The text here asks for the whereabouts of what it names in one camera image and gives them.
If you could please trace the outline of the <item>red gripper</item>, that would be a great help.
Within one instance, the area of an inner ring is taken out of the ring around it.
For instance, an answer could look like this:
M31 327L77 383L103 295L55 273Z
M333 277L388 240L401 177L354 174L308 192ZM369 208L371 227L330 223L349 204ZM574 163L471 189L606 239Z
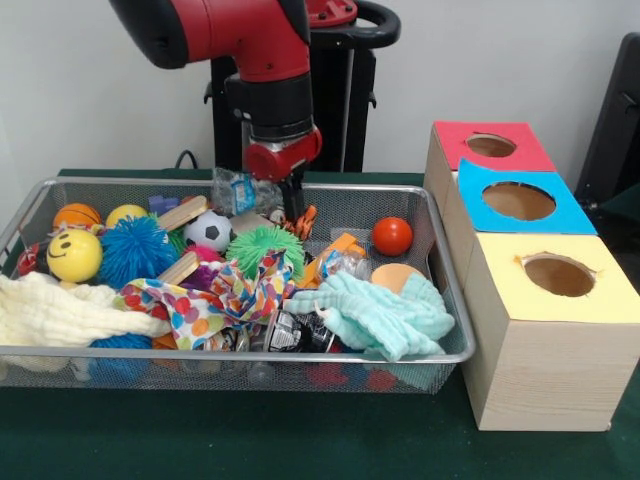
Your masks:
M282 181L285 219L297 221L305 212L303 173L298 167L313 162L322 148L322 135L317 127L308 134L283 142L251 140L243 152L244 167L257 179Z

